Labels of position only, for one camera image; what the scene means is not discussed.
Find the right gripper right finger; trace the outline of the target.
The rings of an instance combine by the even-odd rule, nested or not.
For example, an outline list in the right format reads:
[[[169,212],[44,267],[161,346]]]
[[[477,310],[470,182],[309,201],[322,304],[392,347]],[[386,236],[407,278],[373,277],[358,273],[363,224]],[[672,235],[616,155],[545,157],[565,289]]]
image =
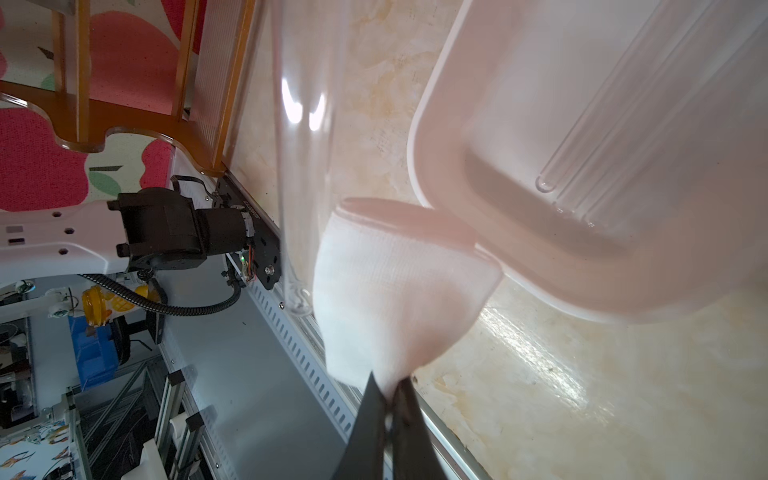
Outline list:
[[[446,480],[410,378],[398,383],[391,413],[393,478]]]

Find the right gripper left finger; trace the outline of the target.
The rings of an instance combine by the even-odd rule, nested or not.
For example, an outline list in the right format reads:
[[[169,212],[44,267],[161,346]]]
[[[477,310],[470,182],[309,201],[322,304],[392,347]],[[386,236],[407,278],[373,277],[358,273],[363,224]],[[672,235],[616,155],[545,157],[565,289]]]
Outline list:
[[[388,403],[369,376],[354,427],[333,480],[382,480]]]

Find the white wipe cloth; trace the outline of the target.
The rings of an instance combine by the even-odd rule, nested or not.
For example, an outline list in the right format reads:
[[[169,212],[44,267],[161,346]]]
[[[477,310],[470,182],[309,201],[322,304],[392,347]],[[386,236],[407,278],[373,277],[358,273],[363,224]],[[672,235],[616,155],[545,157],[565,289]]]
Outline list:
[[[335,380],[385,398],[457,343],[502,280],[467,224],[434,209],[347,198],[323,233],[314,316]]]

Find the test tube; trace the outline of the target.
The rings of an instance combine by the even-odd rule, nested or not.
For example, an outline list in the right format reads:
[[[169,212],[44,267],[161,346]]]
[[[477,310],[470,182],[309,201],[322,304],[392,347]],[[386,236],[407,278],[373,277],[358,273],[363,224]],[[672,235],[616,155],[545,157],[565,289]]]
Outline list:
[[[625,167],[673,111],[741,44],[753,1],[661,1],[536,179],[583,199],[605,171]]]
[[[631,236],[657,222],[705,170],[737,155],[767,121],[767,21],[756,15],[714,77],[676,108],[625,167],[607,169],[583,199],[563,203],[589,227]]]
[[[271,5],[283,298],[297,315],[312,311],[314,266],[330,212],[348,11],[346,1]]]
[[[590,225],[679,194],[767,115],[767,5],[662,1],[541,170],[537,188]]]

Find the white rectangular tray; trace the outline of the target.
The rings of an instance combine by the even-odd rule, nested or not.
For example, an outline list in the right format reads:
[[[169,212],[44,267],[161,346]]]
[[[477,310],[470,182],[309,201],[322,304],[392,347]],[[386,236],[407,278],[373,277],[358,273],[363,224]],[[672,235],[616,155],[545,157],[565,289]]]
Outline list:
[[[692,313],[767,264],[767,5],[466,1],[407,160],[551,306]]]

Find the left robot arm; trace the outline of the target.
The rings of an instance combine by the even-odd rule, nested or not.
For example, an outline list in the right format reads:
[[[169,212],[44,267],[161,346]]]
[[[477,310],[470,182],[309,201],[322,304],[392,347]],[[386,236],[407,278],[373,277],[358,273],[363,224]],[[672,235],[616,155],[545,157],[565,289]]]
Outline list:
[[[166,188],[121,194],[110,201],[1,215],[1,285],[79,275],[155,314],[196,317],[237,303],[242,285],[228,269],[229,298],[182,307],[149,300],[119,284],[120,272],[189,270],[211,256],[246,247],[248,227],[232,208],[195,207],[192,199]]]

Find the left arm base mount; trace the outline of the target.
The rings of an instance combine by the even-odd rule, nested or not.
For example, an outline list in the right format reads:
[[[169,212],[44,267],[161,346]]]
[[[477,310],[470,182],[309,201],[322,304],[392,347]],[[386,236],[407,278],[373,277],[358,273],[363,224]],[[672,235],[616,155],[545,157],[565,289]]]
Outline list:
[[[234,208],[244,217],[246,246],[231,254],[241,276],[248,283],[257,281],[266,290],[272,290],[282,276],[277,227],[232,175],[226,174],[217,181],[215,193],[215,206]]]

